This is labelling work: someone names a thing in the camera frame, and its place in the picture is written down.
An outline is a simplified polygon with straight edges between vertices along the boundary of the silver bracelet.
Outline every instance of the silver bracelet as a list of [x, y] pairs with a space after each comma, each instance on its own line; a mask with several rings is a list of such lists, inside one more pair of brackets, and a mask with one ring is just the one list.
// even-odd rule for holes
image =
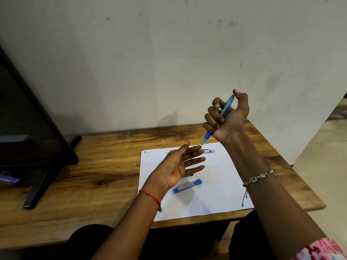
[[[269, 170], [268, 172], [261, 173], [259, 176], [253, 176], [248, 182], [244, 182], [242, 184], [242, 186], [246, 187], [250, 183], [256, 183], [258, 181], [258, 179], [265, 178], [266, 175], [270, 175], [270, 174], [273, 174], [273, 170]], [[245, 194], [243, 196], [241, 207], [243, 207], [243, 201], [245, 200], [245, 197], [247, 198], [247, 190], [246, 190], [246, 192], [245, 192]]]

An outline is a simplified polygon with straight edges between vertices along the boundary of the blue pen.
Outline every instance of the blue pen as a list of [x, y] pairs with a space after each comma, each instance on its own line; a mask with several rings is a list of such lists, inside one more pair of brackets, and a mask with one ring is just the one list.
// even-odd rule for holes
[[[234, 98], [235, 98], [235, 94], [233, 93], [233, 94], [229, 97], [229, 99], [228, 99], [228, 101], [226, 102], [226, 104], [225, 104], [224, 108], [222, 109], [222, 111], [220, 112], [220, 115], [221, 115], [222, 117], [224, 117], [224, 114], [226, 113], [226, 111], [227, 111], [227, 110], [230, 108], [230, 106], [232, 105], [232, 102], [234, 101]], [[212, 134], [213, 134], [213, 132], [207, 131], [207, 133], [206, 133], [204, 139], [202, 140], [202, 144], [201, 144], [201, 145], [205, 144], [206, 141], [211, 137]]]

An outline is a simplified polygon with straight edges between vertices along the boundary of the white paper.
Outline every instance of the white paper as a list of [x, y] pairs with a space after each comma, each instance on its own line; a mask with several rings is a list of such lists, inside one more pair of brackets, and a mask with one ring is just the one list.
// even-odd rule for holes
[[[151, 172], [165, 158], [167, 153], [176, 148], [143, 150], [141, 152], [140, 179], [138, 190], [142, 188]], [[176, 186], [202, 180], [202, 184], [174, 194], [170, 189], [161, 202], [162, 212], [158, 212], [154, 221], [184, 218], [197, 215], [224, 213], [254, 208], [250, 198], [245, 198], [241, 207], [242, 198], [246, 188], [236, 168], [222, 144], [209, 143], [203, 145], [204, 149], [215, 150], [214, 153], [205, 153], [206, 161], [193, 165], [206, 167], [191, 177], [181, 179]]]

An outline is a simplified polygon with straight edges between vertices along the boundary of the monitor stand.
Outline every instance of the monitor stand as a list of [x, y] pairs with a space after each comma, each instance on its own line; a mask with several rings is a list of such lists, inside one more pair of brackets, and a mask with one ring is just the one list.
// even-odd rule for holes
[[[81, 136], [75, 136], [71, 140], [69, 140], [69, 145], [72, 149], [75, 149], [77, 144], [81, 140]], [[27, 210], [32, 210], [37, 205], [38, 201], [41, 199], [47, 188], [53, 182], [55, 177], [58, 175], [59, 171], [63, 166], [59, 164], [52, 164], [47, 168], [42, 169], [42, 175], [31, 188], [29, 195], [24, 202], [23, 208]]]

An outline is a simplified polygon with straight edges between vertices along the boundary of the wooden table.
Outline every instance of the wooden table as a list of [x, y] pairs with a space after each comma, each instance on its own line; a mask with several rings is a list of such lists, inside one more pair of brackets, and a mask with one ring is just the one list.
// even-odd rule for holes
[[[326, 205], [288, 165], [252, 123], [245, 125], [258, 152], [306, 211]], [[30, 186], [0, 185], [0, 249], [62, 243], [88, 224], [115, 226], [137, 194], [141, 151], [201, 144], [201, 124], [84, 135], [80, 162], [64, 167], [34, 210], [22, 208]], [[236, 219], [250, 210], [154, 222], [152, 228]]]

